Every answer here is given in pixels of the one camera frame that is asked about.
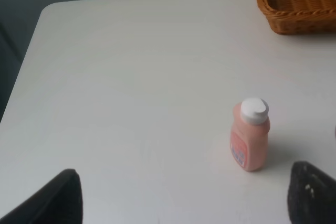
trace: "white table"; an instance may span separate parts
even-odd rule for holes
[[[335,36],[274,34],[255,0],[88,0],[41,14],[0,124],[0,216],[61,170],[84,223],[289,223],[293,161],[336,176]],[[269,156],[228,147],[270,105]]]

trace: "white bottle cap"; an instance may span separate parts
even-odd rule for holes
[[[262,124],[267,120],[268,104],[260,98],[248,98],[241,103],[240,116],[248,124]]]

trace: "pink bottle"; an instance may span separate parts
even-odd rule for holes
[[[266,160],[268,104],[260,98],[249,98],[233,109],[230,149],[234,159],[246,171],[261,168]]]

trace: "wicker basket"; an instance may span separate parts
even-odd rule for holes
[[[336,0],[257,0],[278,34],[336,31]]]

